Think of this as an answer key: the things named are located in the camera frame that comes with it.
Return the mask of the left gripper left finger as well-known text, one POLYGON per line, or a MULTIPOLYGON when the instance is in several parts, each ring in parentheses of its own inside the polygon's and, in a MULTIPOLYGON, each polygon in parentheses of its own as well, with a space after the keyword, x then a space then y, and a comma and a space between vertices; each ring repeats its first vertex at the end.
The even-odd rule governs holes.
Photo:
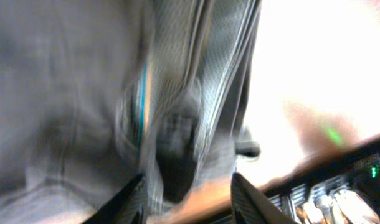
POLYGON ((146 179, 137 175, 83 224, 145 224, 146 179))

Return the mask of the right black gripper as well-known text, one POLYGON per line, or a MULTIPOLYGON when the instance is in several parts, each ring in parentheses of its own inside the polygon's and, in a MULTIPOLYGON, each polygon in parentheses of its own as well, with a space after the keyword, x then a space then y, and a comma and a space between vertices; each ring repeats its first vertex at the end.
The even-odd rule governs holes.
MULTIPOLYGON (((296 223, 380 223, 380 137, 262 192, 296 223)), ((231 206, 209 223, 236 223, 231 206)))

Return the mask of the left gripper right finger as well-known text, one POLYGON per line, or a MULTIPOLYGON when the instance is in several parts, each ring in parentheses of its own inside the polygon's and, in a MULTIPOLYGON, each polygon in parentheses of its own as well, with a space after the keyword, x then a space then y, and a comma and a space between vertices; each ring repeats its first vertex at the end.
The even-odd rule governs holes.
POLYGON ((232 175, 230 199, 236 224, 297 224, 239 173, 232 175))

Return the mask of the grey cargo shorts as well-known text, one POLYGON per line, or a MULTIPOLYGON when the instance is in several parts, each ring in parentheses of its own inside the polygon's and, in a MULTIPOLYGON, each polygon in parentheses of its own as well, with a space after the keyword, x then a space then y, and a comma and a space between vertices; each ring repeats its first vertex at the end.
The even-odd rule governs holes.
POLYGON ((146 217, 230 176, 260 1, 0 0, 0 223, 146 217))

